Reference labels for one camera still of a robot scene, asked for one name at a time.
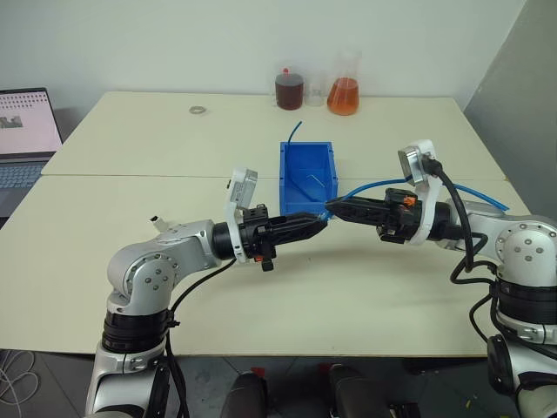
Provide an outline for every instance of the orange liquid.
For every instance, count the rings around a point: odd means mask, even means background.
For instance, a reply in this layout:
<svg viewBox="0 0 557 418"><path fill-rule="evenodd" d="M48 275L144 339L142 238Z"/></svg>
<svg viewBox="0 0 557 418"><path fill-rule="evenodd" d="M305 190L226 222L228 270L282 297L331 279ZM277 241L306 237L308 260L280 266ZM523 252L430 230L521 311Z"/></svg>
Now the orange liquid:
<svg viewBox="0 0 557 418"><path fill-rule="evenodd" d="M358 105L358 82L348 77L337 78L327 99L329 110L337 115L347 116L356 113Z"/></svg>

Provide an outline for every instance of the white cable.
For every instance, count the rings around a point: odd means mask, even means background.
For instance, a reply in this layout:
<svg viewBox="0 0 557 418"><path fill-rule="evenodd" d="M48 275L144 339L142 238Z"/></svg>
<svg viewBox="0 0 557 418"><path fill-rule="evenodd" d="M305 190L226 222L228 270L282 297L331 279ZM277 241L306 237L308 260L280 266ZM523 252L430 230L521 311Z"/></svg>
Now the white cable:
<svg viewBox="0 0 557 418"><path fill-rule="evenodd" d="M38 390L38 375L30 371L33 368L33 365L35 364L35 355L31 351L18 351L10 359L10 354L11 354L11 350L8 350L6 352L6 356L2 361L2 365L0 366L0 382L4 382L8 384L7 388L4 388L4 390L0 390L0 403L3 403L4 405L11 405L11 406L15 405L17 407L17 412L19 413L19 418L23 418L20 405L25 401L28 401ZM21 374L16 376L14 379L10 379L10 377L8 376L8 370L10 369L11 365L14 363L15 359L24 354L28 354L31 357L30 365L27 367L25 371L23 371ZM25 376L32 376L35 379L35 387L33 388L33 390L30 391L30 393L27 396L25 396L20 401L17 398L14 384L17 381L22 380ZM8 390L11 390L11 393L13 394L15 401L12 402L12 401L6 401L5 399L2 399L3 396L6 394L6 392L8 392Z"/></svg>

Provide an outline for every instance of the laptop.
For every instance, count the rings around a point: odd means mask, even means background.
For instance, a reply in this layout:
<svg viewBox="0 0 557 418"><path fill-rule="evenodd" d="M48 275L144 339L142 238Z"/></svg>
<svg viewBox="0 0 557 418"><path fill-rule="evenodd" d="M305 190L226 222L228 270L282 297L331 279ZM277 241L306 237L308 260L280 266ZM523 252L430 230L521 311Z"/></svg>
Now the laptop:
<svg viewBox="0 0 557 418"><path fill-rule="evenodd" d="M9 217L62 146L46 89L0 91L0 217Z"/></svg>

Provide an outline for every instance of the white wall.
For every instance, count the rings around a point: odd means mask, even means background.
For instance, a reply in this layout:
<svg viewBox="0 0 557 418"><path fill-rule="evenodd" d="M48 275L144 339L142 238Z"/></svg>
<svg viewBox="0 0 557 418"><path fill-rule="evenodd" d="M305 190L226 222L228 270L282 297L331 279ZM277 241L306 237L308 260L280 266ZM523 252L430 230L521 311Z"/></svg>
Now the white wall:
<svg viewBox="0 0 557 418"><path fill-rule="evenodd" d="M267 92L280 57L363 51L366 95L465 107L524 0L0 0L0 88L46 86L70 129L104 91Z"/></svg>

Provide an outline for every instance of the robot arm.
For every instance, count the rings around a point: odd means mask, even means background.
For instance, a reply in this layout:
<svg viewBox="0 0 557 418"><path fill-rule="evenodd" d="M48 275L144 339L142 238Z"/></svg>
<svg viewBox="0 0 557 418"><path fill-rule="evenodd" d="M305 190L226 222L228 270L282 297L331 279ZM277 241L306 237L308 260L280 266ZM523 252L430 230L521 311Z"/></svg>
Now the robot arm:
<svg viewBox="0 0 557 418"><path fill-rule="evenodd" d="M157 237L127 246L112 257L108 279L113 291L86 414L164 416L171 364L163 353L169 327L177 325L169 310L173 289L189 274L216 267L221 260L255 259L264 271L272 270L275 246L311 238L326 227L326 221L309 213L269 218L265 205L247 209L256 182L256 172L235 170L226 222L168 226L154 217Z"/></svg>
<svg viewBox="0 0 557 418"><path fill-rule="evenodd" d="M339 218L377 227L381 240L419 244L426 239L465 251L455 202L436 202L439 183L425 169L434 157L430 141L399 152L403 172L416 193L387 189L383 200L350 197L327 202ZM557 414L557 223L536 216L508 216L488 204L464 202L477 254L490 263L491 319L501 332L487 341L489 380L514 396L524 418ZM463 270L455 269L452 280Z"/></svg>

